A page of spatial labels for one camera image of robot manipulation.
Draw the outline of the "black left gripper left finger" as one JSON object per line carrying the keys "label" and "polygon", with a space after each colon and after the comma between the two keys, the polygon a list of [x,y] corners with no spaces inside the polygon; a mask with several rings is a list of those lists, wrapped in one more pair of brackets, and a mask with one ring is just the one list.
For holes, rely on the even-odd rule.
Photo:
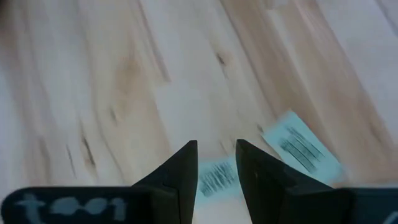
{"label": "black left gripper left finger", "polygon": [[192,224],[198,144],[191,140],[130,187],[28,187],[1,205],[4,224]]}

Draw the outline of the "banknotes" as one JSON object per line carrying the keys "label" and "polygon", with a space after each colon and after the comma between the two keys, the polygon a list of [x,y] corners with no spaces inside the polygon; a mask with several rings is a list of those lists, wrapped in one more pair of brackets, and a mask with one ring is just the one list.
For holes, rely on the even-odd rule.
{"label": "banknotes", "polygon": [[263,139],[288,166],[324,184],[333,185],[343,177],[337,158],[293,111],[262,134]]}

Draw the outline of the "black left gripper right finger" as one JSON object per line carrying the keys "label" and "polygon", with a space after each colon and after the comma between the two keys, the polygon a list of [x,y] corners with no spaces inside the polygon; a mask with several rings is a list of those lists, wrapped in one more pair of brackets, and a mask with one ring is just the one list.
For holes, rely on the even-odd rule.
{"label": "black left gripper right finger", "polygon": [[398,188],[334,189],[243,139],[236,165],[253,224],[398,224]]}

